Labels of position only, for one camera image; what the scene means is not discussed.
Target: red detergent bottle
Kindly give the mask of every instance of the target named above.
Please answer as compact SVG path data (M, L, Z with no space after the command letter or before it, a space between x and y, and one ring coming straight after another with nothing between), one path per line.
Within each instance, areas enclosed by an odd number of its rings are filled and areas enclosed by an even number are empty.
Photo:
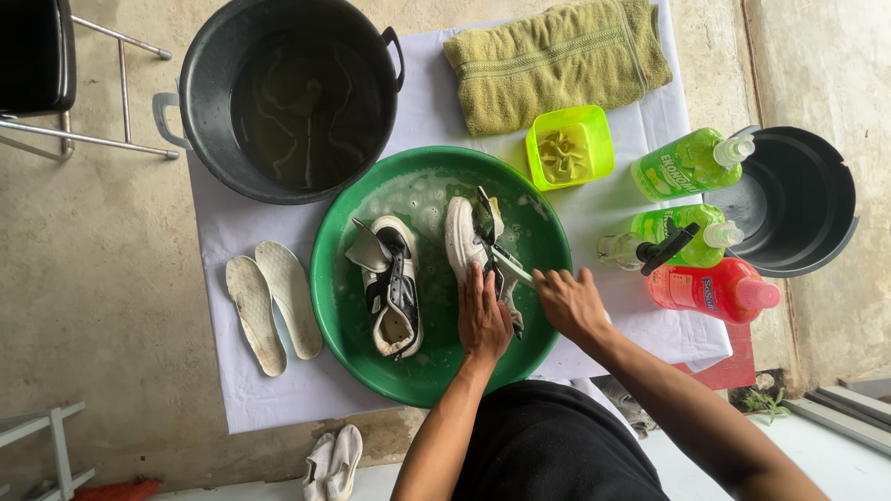
M696 310L728 324L748 324L762 308L780 304L780 288L742 259L724 258L711 268L663 266L648 280L659 306Z

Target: black shirt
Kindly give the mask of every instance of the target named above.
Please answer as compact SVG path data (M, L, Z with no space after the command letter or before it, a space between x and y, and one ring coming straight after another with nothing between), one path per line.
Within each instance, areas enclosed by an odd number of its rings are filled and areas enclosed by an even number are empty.
M612 413L569 386L521 381L480 402L452 499L668 497Z

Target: person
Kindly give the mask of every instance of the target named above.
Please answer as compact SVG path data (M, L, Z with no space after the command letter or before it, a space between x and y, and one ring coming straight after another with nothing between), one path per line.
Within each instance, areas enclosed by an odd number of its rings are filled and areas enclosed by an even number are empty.
M607 320L591 271L533 271L551 324L606 368L671 440L737 499L827 499L713 391L629 341ZM511 342L492 272L458 287L463 360L405 455L393 500L668 499L636 438L584 393L514 382L483 398Z

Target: folded towel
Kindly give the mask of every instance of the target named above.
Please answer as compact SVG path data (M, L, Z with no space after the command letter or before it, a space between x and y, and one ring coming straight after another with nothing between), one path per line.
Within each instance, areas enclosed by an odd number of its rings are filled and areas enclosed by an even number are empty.
M657 9L647 0L575 2L449 38L470 133L519 130L570 106L612 110L667 84Z

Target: green plastic box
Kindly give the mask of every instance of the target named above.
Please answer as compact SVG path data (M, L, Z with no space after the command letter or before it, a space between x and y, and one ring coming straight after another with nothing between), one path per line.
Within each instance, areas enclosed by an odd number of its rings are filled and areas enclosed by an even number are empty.
M548 181L538 151L537 136L539 133L553 129L561 129L581 138L574 150L578 161L585 162L588 172L576 179L567 179L564 182ZM526 135L526 153L529 157L529 171L532 174L532 182L541 191L555 190L567 186L581 185L594 179L608 176L616 167L616 159L613 156L612 137L609 135L607 115L600 106L576 106L564 108L539 115L529 133Z

